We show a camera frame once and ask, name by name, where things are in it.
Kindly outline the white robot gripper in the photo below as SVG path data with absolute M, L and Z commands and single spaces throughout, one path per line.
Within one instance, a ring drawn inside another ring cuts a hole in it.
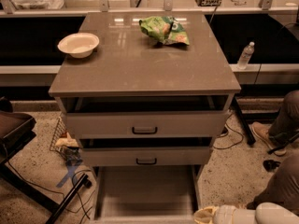
M 193 214 L 193 219 L 196 224 L 214 224 L 213 218 L 217 210 L 217 206 L 208 206 L 199 209 Z

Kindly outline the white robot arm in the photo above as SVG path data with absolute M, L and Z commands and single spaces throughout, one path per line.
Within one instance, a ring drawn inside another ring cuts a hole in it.
M 299 216 L 274 203 L 261 203 L 255 210 L 208 206 L 196 211 L 193 219 L 196 224 L 299 224 Z

